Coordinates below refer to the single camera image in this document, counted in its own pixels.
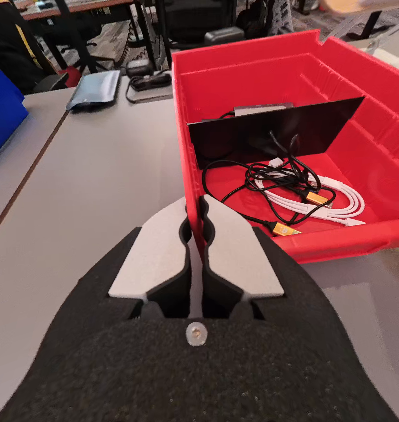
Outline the red plastic bin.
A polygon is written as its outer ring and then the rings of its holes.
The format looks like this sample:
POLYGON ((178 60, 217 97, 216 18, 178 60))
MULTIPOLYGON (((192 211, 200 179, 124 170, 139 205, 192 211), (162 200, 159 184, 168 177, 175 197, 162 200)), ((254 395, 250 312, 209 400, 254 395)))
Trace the red plastic bin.
POLYGON ((205 194, 188 124, 236 106, 294 107, 364 97, 326 152, 297 157, 317 175, 354 188, 365 208, 345 227, 308 218, 275 242, 298 263, 399 247, 399 70, 319 31, 174 53, 174 99, 188 218, 203 256, 199 198, 205 194))

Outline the brown wooden table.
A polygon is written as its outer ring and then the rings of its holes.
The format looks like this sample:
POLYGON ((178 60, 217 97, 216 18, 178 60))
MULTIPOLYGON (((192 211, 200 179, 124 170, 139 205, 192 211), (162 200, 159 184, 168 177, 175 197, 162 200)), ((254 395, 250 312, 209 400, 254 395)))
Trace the brown wooden table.
MULTIPOLYGON (((133 0, 76 0, 64 1, 70 13, 85 12, 90 10, 110 8, 117 5, 132 5, 133 0)), ((25 20, 50 18, 59 16, 59 1, 16 1, 15 7, 25 20)))

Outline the black divider panel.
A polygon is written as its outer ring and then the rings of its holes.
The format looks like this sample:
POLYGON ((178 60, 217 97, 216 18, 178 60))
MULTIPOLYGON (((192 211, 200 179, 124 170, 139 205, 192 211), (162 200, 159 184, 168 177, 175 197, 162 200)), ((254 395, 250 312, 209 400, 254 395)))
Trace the black divider panel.
POLYGON ((218 160, 242 164, 327 151, 364 97, 188 124, 199 169, 218 160))

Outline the black office chair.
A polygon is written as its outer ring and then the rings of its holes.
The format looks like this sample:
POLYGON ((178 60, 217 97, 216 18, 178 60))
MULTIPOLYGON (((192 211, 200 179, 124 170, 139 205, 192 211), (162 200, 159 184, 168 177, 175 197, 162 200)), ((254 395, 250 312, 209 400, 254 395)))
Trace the black office chair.
MULTIPOLYGON (((72 14, 73 22, 76 25, 76 30, 86 47, 97 47, 97 43, 92 40, 100 36, 102 33, 102 26, 95 22, 90 13, 78 12, 72 14)), ((51 54, 59 64, 59 67, 64 70, 66 62, 63 58, 63 53, 68 50, 76 50, 76 45, 71 37, 70 31, 64 18, 60 16, 53 16, 51 18, 44 18, 32 21, 33 29, 37 31, 51 54)))

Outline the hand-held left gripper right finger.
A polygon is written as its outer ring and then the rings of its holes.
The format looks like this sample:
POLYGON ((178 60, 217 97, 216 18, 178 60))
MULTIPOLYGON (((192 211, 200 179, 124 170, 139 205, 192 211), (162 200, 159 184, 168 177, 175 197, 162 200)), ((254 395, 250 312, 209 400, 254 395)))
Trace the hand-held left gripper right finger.
POLYGON ((200 208, 206 304, 228 317, 238 303, 283 297, 284 289, 246 219, 211 195, 200 198, 200 208))

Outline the grey desk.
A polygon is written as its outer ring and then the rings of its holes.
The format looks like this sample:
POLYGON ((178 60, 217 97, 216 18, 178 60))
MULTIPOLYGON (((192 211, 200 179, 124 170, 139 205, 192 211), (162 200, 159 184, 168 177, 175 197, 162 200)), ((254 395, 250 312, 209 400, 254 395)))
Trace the grey desk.
POLYGON ((28 95, 28 116, 0 149, 0 224, 63 123, 75 88, 28 95))
MULTIPOLYGON (((118 241, 183 195, 173 100, 68 115, 0 224, 0 410, 76 282, 118 241)), ((375 284, 379 251, 308 262, 375 284)))

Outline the grey USB hub with cable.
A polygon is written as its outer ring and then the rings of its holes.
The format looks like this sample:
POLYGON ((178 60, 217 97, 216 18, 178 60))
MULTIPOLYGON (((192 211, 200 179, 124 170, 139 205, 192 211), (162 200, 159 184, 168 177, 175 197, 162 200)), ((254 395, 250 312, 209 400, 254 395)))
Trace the grey USB hub with cable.
POLYGON ((293 108, 293 103, 275 103, 263 105, 250 105, 250 106, 236 106, 231 111, 224 113, 219 119, 239 117, 250 114, 266 113, 270 111, 283 110, 293 108))

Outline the black jacket with yellow stripe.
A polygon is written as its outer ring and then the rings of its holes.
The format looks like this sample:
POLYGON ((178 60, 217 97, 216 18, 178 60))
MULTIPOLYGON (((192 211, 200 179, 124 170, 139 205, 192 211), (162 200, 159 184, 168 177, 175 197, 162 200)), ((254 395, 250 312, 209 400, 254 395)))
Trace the black jacket with yellow stripe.
POLYGON ((0 1, 0 70, 23 95, 33 93, 45 77, 57 74, 28 22, 10 1, 0 1))

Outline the black hard case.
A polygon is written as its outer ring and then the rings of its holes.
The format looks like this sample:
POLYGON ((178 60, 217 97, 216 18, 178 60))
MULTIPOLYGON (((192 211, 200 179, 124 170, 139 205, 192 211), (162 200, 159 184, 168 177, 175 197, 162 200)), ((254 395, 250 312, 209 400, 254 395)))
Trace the black hard case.
POLYGON ((230 26, 222 29, 209 31, 204 35, 204 45, 229 44, 245 39, 244 30, 237 26, 230 26))

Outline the black earbud case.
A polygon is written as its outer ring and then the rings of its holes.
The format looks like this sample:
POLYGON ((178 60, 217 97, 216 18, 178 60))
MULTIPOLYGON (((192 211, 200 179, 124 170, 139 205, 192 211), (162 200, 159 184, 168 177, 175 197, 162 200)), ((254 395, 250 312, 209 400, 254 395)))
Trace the black earbud case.
POLYGON ((154 67, 148 59, 132 60, 126 63, 125 71, 128 78, 144 77, 153 75, 154 67))

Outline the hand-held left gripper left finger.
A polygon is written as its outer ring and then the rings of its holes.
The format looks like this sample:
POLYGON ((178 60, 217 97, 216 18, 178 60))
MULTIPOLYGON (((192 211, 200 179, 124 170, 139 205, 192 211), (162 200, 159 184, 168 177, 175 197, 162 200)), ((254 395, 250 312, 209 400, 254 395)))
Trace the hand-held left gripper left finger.
POLYGON ((154 214, 139 230, 108 295, 155 302, 166 318, 190 313, 192 230, 182 197, 154 214))

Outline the blue plastic bin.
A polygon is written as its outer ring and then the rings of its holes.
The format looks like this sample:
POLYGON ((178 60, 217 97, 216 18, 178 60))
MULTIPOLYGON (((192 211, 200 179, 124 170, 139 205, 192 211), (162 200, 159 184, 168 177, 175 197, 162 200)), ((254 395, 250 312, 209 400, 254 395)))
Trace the blue plastic bin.
POLYGON ((28 116, 24 95, 0 70, 0 149, 28 116))

